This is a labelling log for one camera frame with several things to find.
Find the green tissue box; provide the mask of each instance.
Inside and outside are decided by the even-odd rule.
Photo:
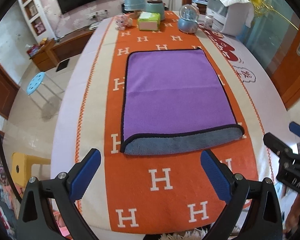
[[[160,26],[160,13],[142,12],[137,23],[140,31],[158,31]]]

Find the microfiber towel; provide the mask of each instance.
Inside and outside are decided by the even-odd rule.
[[[239,139],[243,133],[203,50],[143,51],[129,55],[121,152],[189,152]]]

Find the teal canister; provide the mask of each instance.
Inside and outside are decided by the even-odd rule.
[[[162,0],[148,0],[146,3],[146,12],[160,13],[161,20],[164,20],[164,4]]]

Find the white appliance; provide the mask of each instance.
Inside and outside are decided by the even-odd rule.
[[[237,36],[244,25],[250,27],[254,8],[248,0],[208,0],[206,14],[213,16],[213,29]]]

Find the floor mat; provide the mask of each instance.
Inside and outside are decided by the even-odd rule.
[[[59,65],[58,65],[58,67],[57,67],[56,72],[58,72],[58,71],[60,71],[60,70],[63,70],[64,68],[66,68],[66,67],[68,66],[69,60],[70,60],[70,59],[68,58],[68,59],[66,59],[66,60],[64,60],[64,61],[62,61],[62,62],[60,62]]]

